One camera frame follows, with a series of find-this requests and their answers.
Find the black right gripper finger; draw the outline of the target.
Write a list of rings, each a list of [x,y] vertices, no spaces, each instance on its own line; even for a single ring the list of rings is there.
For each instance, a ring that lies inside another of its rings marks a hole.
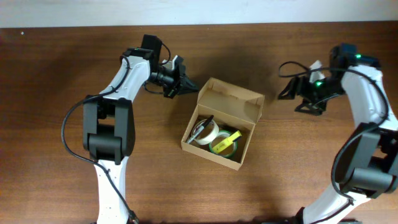
[[[310,114],[314,116],[320,116],[326,111],[326,103],[312,103],[306,99],[302,100],[302,103],[295,108],[295,112]]]
[[[294,100],[297,94],[297,86],[299,84],[299,77],[292,78],[287,86],[279,93],[279,100]]]

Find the black sharpie marker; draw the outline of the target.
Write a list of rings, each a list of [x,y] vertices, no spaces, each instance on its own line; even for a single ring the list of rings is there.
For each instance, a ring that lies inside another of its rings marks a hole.
[[[209,118],[200,122],[196,128],[193,129],[193,134],[187,140],[187,144],[190,144],[196,137],[212,122],[214,116],[211,115]]]

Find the white masking tape roll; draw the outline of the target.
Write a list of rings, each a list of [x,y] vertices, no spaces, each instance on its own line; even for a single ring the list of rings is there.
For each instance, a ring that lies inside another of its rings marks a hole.
[[[217,123],[212,119],[204,128],[203,130],[197,134],[198,129],[200,127],[203,127],[203,123],[206,122],[206,119],[203,119],[199,122],[197,122],[196,125],[194,125],[194,128],[192,129],[191,132],[191,138],[195,137],[192,139],[192,141],[195,141],[199,145],[205,145],[209,144],[212,142],[218,135],[220,129]]]

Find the cardboard box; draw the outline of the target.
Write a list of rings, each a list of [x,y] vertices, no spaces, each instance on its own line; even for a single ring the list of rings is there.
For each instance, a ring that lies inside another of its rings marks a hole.
[[[181,140],[182,149],[202,158],[234,170],[241,168],[248,146],[259,118],[262,115],[264,95],[245,88],[210,78],[200,90],[197,105]],[[238,150],[231,158],[210,152],[209,144],[199,145],[195,141],[187,144],[197,122],[214,116],[220,131],[239,131]]]

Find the yellow highlighter marker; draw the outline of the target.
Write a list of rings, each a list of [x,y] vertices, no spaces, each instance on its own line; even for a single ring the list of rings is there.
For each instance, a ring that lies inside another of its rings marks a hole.
[[[233,145],[241,138],[242,134],[239,131],[234,132],[233,134],[227,131],[220,131],[218,133],[218,137],[226,134],[226,137],[216,144],[214,147],[211,147],[212,151],[216,154],[219,154],[221,151],[224,151],[227,147]]]

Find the green tape roll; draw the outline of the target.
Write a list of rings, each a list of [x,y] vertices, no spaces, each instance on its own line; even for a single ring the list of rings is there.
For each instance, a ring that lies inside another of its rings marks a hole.
[[[208,147],[210,149],[210,152],[213,154],[216,154],[212,151],[211,147],[214,147],[216,144],[218,144],[220,141],[222,141],[224,138],[226,137],[226,134],[224,134],[223,136],[217,137],[209,143]],[[233,145],[227,147],[224,151],[221,151],[219,154],[216,154],[218,156],[224,157],[224,158],[231,158],[235,155],[236,151],[238,150],[238,142],[234,143]]]

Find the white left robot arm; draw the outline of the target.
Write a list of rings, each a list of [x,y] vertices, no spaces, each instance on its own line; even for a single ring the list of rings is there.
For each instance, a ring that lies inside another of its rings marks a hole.
[[[98,181],[97,223],[139,221],[126,200],[126,168],[136,140],[132,103],[140,88],[153,83],[162,87],[166,98],[198,91],[185,73],[183,58],[160,61],[162,47],[157,36],[144,35],[140,47],[123,52],[121,67],[109,86],[83,103],[83,147]]]

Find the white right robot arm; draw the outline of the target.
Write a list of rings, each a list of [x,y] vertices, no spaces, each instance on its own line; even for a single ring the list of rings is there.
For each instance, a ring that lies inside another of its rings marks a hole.
[[[349,223],[358,206],[397,189],[397,118],[384,91],[379,59],[363,55],[352,44],[330,51],[330,63],[301,66],[288,75],[280,100],[302,97],[296,112],[320,116],[329,100],[346,95],[354,131],[337,152],[330,185],[321,196],[285,223]]]

